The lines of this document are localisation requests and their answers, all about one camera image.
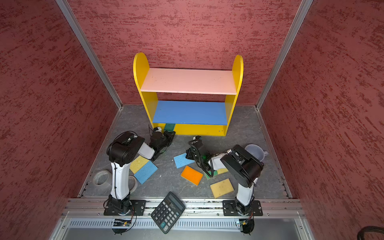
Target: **black mounting plate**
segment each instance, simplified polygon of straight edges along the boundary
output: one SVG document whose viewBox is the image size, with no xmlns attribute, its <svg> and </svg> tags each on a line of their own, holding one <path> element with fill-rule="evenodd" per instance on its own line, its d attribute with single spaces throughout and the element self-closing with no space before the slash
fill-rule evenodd
<svg viewBox="0 0 384 240">
<path fill-rule="evenodd" d="M 260 201 L 253 201 L 251 204 L 253 215 L 254 216 L 262 216 L 263 209 L 261 207 Z M 235 200 L 223 200 L 223 212 L 224 216 L 239 216 L 239 213 L 236 210 Z"/>
<path fill-rule="evenodd" d="M 145 203 L 147 201 L 145 201 L 145 200 L 130 200 L 130 202 L 133 205 L 133 208 L 135 210 L 135 214 L 137 216 L 143 216 L 144 210 L 145 210 Z M 104 211 L 104 215 L 105 216 L 120 216 L 120 217 L 122 217 L 121 215 L 114 212 L 114 210 L 112 208 L 110 208 L 110 209 L 106 208 Z"/>
</svg>

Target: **shelf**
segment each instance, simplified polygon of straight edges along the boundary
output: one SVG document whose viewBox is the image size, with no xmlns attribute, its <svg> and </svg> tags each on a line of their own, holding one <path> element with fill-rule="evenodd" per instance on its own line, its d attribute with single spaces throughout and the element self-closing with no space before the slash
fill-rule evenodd
<svg viewBox="0 0 384 240">
<path fill-rule="evenodd" d="M 153 123 L 226 126 L 225 103 L 158 101 Z"/>
<path fill-rule="evenodd" d="M 236 95 L 232 71 L 150 68 L 142 92 Z"/>
</svg>

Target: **calculator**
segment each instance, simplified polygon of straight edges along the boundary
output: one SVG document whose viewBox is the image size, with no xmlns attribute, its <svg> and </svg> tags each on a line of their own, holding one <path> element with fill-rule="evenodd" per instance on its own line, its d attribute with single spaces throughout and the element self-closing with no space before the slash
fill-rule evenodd
<svg viewBox="0 0 384 240">
<path fill-rule="evenodd" d="M 151 216 L 163 233 L 167 233 L 184 212 L 184 204 L 169 192 L 164 200 L 156 207 Z"/>
</svg>

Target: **blue sponge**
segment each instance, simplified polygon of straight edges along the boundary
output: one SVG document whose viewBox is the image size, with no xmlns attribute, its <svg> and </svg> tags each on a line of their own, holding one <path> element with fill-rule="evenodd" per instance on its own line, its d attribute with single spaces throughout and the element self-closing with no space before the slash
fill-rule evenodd
<svg viewBox="0 0 384 240">
<path fill-rule="evenodd" d="M 156 172 L 157 167 L 151 162 L 147 162 L 140 170 L 135 173 L 135 178 L 143 184 L 154 172 Z"/>
<path fill-rule="evenodd" d="M 195 162 L 193 160 L 186 159 L 185 158 L 186 156 L 187 156 L 187 154 L 183 153 L 183 154 L 178 155 L 178 156 L 173 158 L 175 160 L 175 163 L 176 163 L 176 168 L 181 168 L 181 167 L 184 167 L 185 165 L 188 165 L 188 164 Z"/>
</svg>

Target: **red wall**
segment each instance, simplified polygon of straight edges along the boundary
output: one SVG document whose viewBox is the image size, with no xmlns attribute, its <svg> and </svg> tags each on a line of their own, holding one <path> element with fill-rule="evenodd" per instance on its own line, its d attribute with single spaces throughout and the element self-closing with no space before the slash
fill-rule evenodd
<svg viewBox="0 0 384 240">
<path fill-rule="evenodd" d="M 54 0 L 0 16 L 0 238 L 47 239 L 117 107 Z"/>
<path fill-rule="evenodd" d="M 238 104 L 256 104 L 301 0 L 68 0 L 123 103 L 142 104 L 133 58 L 151 67 L 231 70 L 244 57 Z M 160 94 L 162 100 L 224 101 Z"/>
<path fill-rule="evenodd" d="M 384 227 L 383 56 L 384 2 L 315 0 L 262 106 L 317 240 Z"/>
</svg>

